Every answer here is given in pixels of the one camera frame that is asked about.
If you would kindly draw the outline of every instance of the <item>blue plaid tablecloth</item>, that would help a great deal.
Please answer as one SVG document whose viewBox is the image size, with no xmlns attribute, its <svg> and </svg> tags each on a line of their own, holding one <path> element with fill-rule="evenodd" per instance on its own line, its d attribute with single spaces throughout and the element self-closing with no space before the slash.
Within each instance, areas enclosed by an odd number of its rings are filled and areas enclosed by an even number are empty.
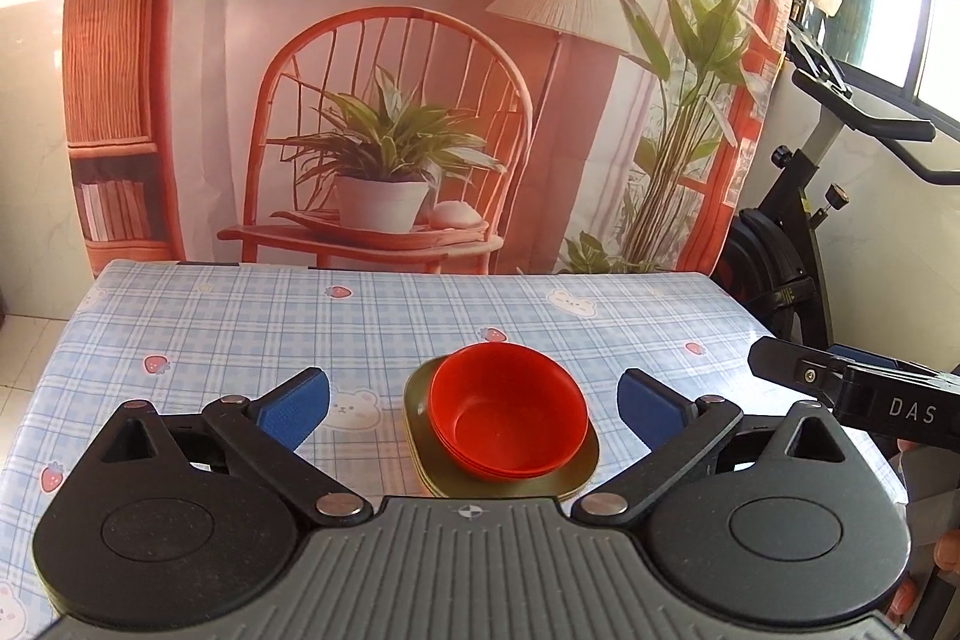
<svg viewBox="0 0 960 640">
<path fill-rule="evenodd" d="M 506 338 L 553 357 L 582 387 L 601 444 L 592 486 L 648 453 L 616 413 L 628 367 L 690 399 L 718 393 L 746 413 L 785 413 L 800 396 L 747 367 L 765 333 L 699 274 L 467 277 L 115 261 L 64 328 L 0 475 L 0 606 L 19 616 L 0 626 L 0 640 L 33 636 L 53 618 L 32 566 L 32 532 L 127 399 L 197 413 L 226 393 L 254 398 L 322 367 L 330 413 L 298 453 L 376 505 L 386 494 L 426 493 L 401 417 L 407 377 L 431 357 Z M 866 435 L 851 436 L 906 501 Z"/>
</svg>

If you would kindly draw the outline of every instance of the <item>printed backdrop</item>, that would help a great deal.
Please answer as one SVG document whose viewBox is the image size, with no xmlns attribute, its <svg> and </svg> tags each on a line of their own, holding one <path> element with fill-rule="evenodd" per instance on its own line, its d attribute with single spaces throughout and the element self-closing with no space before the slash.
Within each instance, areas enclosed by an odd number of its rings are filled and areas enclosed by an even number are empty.
<svg viewBox="0 0 960 640">
<path fill-rule="evenodd" d="M 789 0 L 495 1 L 65 0 L 94 272 L 712 271 Z"/>
</svg>

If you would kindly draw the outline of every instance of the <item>bear face print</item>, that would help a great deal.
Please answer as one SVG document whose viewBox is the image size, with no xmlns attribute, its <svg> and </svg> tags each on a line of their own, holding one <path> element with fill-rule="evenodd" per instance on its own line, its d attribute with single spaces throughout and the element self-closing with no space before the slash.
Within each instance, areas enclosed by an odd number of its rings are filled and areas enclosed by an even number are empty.
<svg viewBox="0 0 960 640">
<path fill-rule="evenodd" d="M 380 398 L 369 389 L 337 391 L 330 400 L 330 410 L 323 426 L 339 432 L 374 429 L 380 422 Z"/>
<path fill-rule="evenodd" d="M 88 292 L 86 292 L 85 297 L 80 300 L 80 304 L 77 305 L 78 313 L 82 313 L 86 310 L 92 310 L 97 306 L 101 301 L 107 298 L 107 292 L 101 287 L 91 287 Z"/>
<path fill-rule="evenodd" d="M 563 310 L 572 316 L 594 317 L 597 314 L 596 306 L 592 301 L 574 296 L 568 290 L 557 289 L 547 296 L 546 300 L 558 310 Z"/>
<path fill-rule="evenodd" d="M 0 640 L 13 640 L 27 629 L 27 611 L 13 595 L 13 586 L 0 581 Z"/>
</svg>

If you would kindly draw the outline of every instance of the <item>stacked bowls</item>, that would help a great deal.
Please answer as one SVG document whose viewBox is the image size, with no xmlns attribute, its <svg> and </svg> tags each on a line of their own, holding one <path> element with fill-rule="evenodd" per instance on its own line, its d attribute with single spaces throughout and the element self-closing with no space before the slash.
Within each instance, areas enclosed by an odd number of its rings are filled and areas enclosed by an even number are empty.
<svg viewBox="0 0 960 640">
<path fill-rule="evenodd" d="M 523 345 L 482 342 L 447 357 L 427 416 L 459 466 L 484 480 L 528 480 L 562 467 L 587 435 L 587 403 L 554 360 Z"/>
</svg>

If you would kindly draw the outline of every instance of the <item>potted plant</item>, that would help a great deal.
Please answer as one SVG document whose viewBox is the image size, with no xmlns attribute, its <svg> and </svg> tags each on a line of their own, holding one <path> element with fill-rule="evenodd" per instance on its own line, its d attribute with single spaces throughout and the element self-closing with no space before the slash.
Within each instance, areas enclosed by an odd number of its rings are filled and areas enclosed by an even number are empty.
<svg viewBox="0 0 960 640">
<path fill-rule="evenodd" d="M 287 137 L 299 161 L 296 184 L 313 182 L 307 209 L 336 190 L 340 223 L 347 228 L 405 234 L 428 192 L 443 177 L 466 180 L 472 167 L 505 172 L 483 151 L 486 140 L 464 130 L 472 111 L 421 104 L 375 67 L 376 107 L 349 94 L 325 92 L 320 115 L 333 129 Z"/>
</svg>

